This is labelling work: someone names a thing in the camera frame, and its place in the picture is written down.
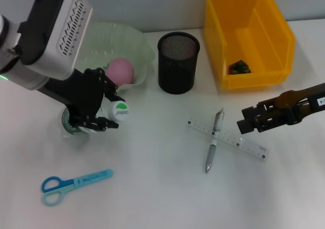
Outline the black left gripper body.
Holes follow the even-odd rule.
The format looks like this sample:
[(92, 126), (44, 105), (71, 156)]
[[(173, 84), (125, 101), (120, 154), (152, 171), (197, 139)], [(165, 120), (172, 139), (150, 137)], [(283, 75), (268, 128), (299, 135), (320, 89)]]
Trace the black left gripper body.
[(49, 79), (39, 92), (64, 104), (69, 111), (69, 123), (78, 124), (89, 116), (94, 118), (103, 99), (102, 69), (74, 70), (66, 80)]

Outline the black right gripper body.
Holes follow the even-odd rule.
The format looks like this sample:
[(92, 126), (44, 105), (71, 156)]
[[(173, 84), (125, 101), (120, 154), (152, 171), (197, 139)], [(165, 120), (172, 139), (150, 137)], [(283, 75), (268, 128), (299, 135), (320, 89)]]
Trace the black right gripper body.
[(277, 108), (286, 116), (287, 125), (298, 124), (308, 115), (324, 111), (324, 83), (282, 93), (277, 98)]

